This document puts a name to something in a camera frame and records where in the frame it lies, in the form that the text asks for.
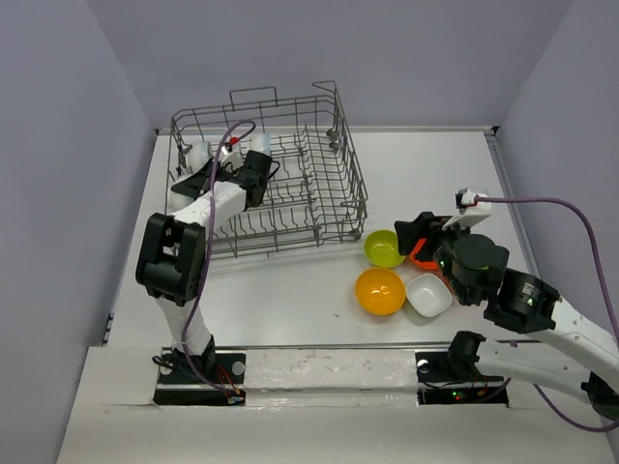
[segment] green bowl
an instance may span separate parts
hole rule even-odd
[[[364,251],[371,264],[381,268],[394,268],[404,260],[398,254],[398,235],[393,230],[376,230],[368,235]]]

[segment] dishwasher rack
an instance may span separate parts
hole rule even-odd
[[[264,203],[231,218],[215,234],[213,258],[278,253],[358,241],[368,216],[368,192],[335,81],[314,82],[316,95],[280,98],[275,87],[229,93],[230,103],[176,112],[170,123],[166,192],[183,171],[191,142],[219,141],[226,127],[253,119],[267,131],[280,169]],[[239,96],[269,99],[239,102]],[[247,151],[249,141],[241,144]]]

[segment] gray wall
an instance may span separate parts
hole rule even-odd
[[[619,307],[619,2],[577,0],[512,106],[499,143],[518,195],[572,200],[591,219]],[[553,206],[521,209],[544,279],[609,328],[586,233]],[[611,436],[619,448],[619,432]]]
[[[83,0],[0,14],[0,461],[56,460],[101,340],[153,134]]]
[[[156,127],[334,78],[355,125],[497,125],[570,0],[88,0]]]

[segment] metal wire basket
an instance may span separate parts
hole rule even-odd
[[[191,141],[218,141],[226,126],[253,119],[268,131],[280,169],[264,203],[216,232],[213,257],[239,257],[358,241],[368,216],[368,192],[335,81],[314,82],[317,95],[281,98],[275,87],[230,92],[230,103],[183,109],[172,116],[168,178],[178,177]],[[268,92],[268,100],[238,102]],[[242,144],[247,151],[248,141]]]

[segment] yellow bowl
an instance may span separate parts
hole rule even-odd
[[[404,304],[406,287],[401,278],[385,268],[371,268],[359,275],[355,284],[359,304],[378,316],[393,314]]]
[[[368,235],[364,251],[371,264],[381,268],[394,268],[404,260],[398,253],[398,235],[393,230],[376,230]]]

